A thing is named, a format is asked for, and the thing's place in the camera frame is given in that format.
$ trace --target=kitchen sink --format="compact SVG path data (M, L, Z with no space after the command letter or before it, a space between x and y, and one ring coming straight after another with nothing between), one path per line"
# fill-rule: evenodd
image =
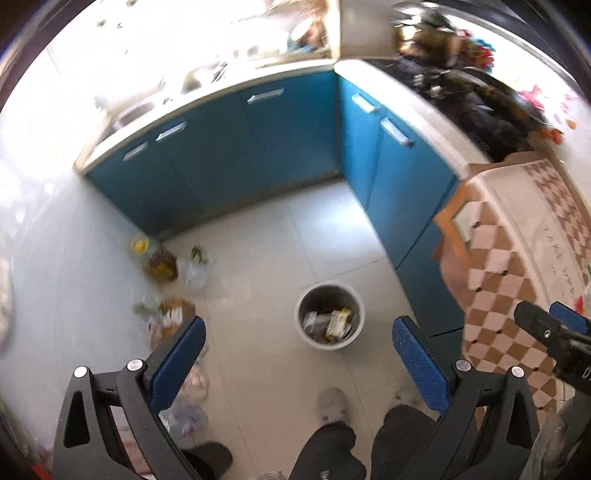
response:
M135 105L129 110L126 110L121 115L116 117L113 121L109 123L109 126L105 129L103 134L100 136L99 142L102 142L106 138L109 138L115 132L118 132L123 127L126 127L134 120L137 120L139 117L145 115L148 112L151 112L156 108L158 104L156 102L144 102L140 103L139 105Z

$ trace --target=kitchen wall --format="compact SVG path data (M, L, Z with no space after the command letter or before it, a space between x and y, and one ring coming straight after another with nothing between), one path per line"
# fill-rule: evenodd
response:
M120 369L150 351L131 310L155 293L126 251L136 229L72 171L99 117L46 51L0 113L0 258L15 289L0 391L46 445L76 366Z
M178 93L189 71L231 62L235 52L243 58L251 48L286 46L284 22L258 18L267 3L95 1L51 41L50 51L64 77L76 78L109 109L162 79Z

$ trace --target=trash can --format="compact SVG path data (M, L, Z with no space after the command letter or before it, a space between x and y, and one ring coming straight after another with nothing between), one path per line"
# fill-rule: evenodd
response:
M330 314L334 310L349 309L351 329L342 340L328 343L324 339L313 338L303 326L304 318L309 312L318 315ZM323 282L314 285L304 295L295 307L295 329L308 345L318 350L339 350L350 345L361 333L365 324L365 306L361 298L351 287L336 281Z

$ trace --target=shoe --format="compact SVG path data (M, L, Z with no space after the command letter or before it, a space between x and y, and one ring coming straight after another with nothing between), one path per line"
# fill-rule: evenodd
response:
M342 390L331 387L323 390L318 395L318 411L322 418L322 424L348 422L347 398Z
M218 442L206 442L198 445L191 449L190 453L204 461L211 468L217 480L232 466L232 453Z

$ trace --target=blue kitchen cabinet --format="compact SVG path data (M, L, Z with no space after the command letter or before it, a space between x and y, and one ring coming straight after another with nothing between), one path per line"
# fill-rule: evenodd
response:
M434 349L433 353L445 366L453 365L462 358L462 336L463 329L459 329L429 338L430 348Z
M430 222L396 269L418 325L426 336L457 330L464 325L464 312L443 282L439 261L432 258L440 240L439 227Z
M269 189L237 93L199 105L151 135L189 185L203 216L254 200Z
M367 214L394 268L436 213L455 176L403 121L380 121L378 166Z
M88 173L88 179L149 235L199 215L199 204L170 162L143 136Z
M378 159L381 105L345 79L339 79L341 170L363 208L367 208Z
M334 72L266 83L240 96L272 190L338 171Z

